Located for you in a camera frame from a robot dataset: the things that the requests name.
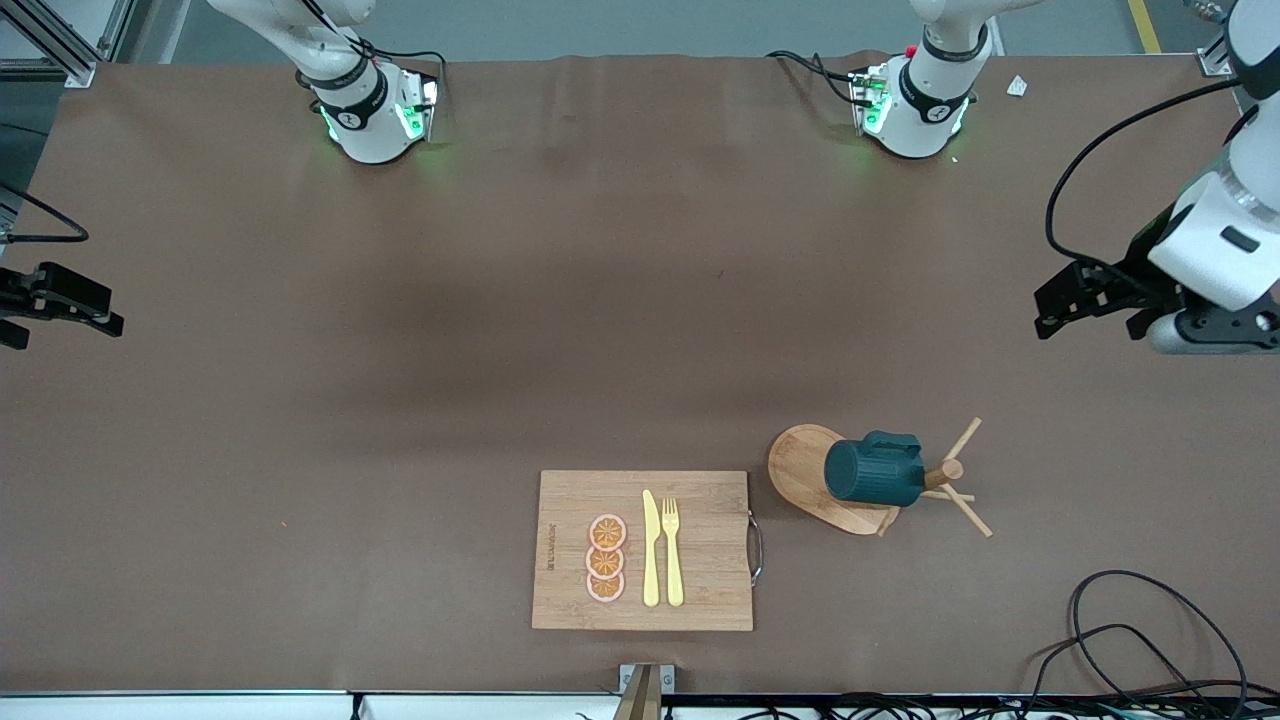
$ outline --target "metal handle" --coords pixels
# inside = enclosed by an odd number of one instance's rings
[[[754,588],[760,582],[760,573],[764,571],[764,532],[760,530],[760,524],[755,521],[755,515],[750,510],[746,511],[746,521],[750,528],[755,529],[755,570],[751,571],[751,587]]]

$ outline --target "brown table mat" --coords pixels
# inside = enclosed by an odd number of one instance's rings
[[[5,264],[109,284],[127,327],[32,323],[3,356],[0,688],[588,691],[658,659],[698,692],[1028,689],[1108,566],[1183,589],[1280,682],[1275,360],[1162,357],[1120,318],[1032,328],[1065,264],[1053,181],[1196,63],[996,59],[923,161],[801,73],[451,65],[443,143],[372,168],[288,67],[108,65],[69,92],[32,190],[93,238]],[[1215,96],[1111,141],[1060,238],[1119,258],[1235,117]],[[764,474],[796,423],[936,460],[973,415],[991,541],[936,502],[844,536]],[[530,629],[547,468],[749,470],[756,630]],[[1229,675],[1142,588],[1100,587],[1103,620]],[[1098,652],[1165,679],[1137,643]],[[1047,688],[1101,689],[1073,661]]]

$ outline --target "orange slice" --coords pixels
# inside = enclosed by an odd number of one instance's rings
[[[600,515],[591,520],[591,529],[588,530],[591,538],[591,547],[608,552],[622,547],[627,539],[627,525],[617,515]]]
[[[621,550],[586,548],[586,571],[600,580],[617,578],[625,560]]]
[[[613,602],[614,600],[622,597],[622,589],[626,588],[626,585],[627,583],[625,580],[625,575],[618,575],[617,578],[611,578],[608,580],[593,578],[591,575],[586,577],[586,594],[600,602]]]

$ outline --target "gray floor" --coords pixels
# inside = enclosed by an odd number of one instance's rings
[[[1010,54],[1142,51],[1124,0],[1055,0],[1007,14],[1001,28]],[[920,22],[906,0],[384,0],[360,32],[387,49],[431,49],[462,61],[632,54],[759,56],[778,49],[845,55],[867,47],[900,51],[919,41]],[[173,61],[279,63],[283,58],[243,26],[196,0]]]

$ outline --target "wooden mug stand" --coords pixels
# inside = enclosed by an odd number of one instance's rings
[[[954,502],[978,532],[989,538],[995,533],[969,506],[974,497],[960,495],[951,487],[952,482],[964,477],[964,465],[957,456],[980,424],[982,419],[974,418],[942,462],[924,474],[924,492],[920,497]],[[835,430],[822,425],[796,425],[787,429],[769,448],[769,479],[787,502],[814,518],[855,536],[884,537],[884,530],[897,520],[901,507],[846,502],[836,500],[827,489],[827,451],[842,439],[845,438]]]

